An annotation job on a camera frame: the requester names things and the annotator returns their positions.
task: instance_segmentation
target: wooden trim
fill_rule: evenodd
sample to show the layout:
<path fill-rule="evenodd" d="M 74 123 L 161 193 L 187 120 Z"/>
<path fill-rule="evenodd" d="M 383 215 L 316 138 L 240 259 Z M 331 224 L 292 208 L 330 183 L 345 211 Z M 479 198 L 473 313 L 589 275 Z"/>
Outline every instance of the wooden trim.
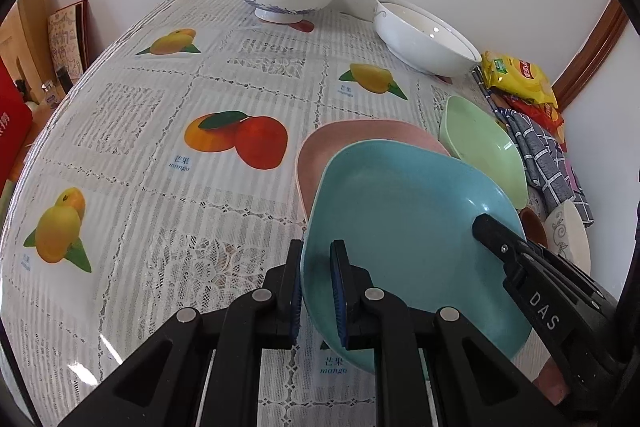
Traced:
<path fill-rule="evenodd" d="M 598 71 L 616 45 L 629 18 L 618 0 L 611 0 L 582 49 L 553 86 L 560 111 L 564 110 Z"/>

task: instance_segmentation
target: lay's logo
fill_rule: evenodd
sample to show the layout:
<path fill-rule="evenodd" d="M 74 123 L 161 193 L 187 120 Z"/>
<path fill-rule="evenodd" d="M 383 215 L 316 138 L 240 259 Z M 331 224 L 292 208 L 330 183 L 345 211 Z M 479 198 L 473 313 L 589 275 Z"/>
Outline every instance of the lay's logo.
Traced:
<path fill-rule="evenodd" d="M 533 78 L 531 74 L 531 64 L 529 62 L 525 62 L 524 60 L 519 60 L 520 63 L 520 73 L 522 76 L 526 76 L 527 78 Z"/>

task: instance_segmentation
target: red box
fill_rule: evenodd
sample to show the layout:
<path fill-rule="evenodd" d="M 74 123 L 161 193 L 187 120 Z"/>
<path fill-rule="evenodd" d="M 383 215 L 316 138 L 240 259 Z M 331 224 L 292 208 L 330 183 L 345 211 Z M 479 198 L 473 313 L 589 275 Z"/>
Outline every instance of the red box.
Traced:
<path fill-rule="evenodd" d="M 0 187 L 31 128 L 33 116 L 0 60 Z"/>

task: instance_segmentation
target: green dish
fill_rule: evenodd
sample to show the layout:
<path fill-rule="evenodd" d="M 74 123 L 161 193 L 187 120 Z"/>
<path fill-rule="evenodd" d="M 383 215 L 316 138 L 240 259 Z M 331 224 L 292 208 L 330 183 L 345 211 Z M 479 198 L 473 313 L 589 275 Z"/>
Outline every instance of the green dish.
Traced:
<path fill-rule="evenodd" d="M 450 155 L 489 176 L 518 210 L 527 206 L 527 180 L 517 147 L 494 118 L 461 96 L 451 96 L 438 137 Z"/>

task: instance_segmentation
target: clear bottle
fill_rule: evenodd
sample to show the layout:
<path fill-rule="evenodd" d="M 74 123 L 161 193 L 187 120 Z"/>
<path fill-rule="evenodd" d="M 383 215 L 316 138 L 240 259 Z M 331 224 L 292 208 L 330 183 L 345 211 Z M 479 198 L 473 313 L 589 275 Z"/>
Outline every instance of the clear bottle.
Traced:
<path fill-rule="evenodd" d="M 49 80 L 42 84 L 42 90 L 44 91 L 44 101 L 47 102 L 50 108 L 55 109 L 60 105 L 60 99 L 56 93 L 56 86 L 52 80 Z"/>

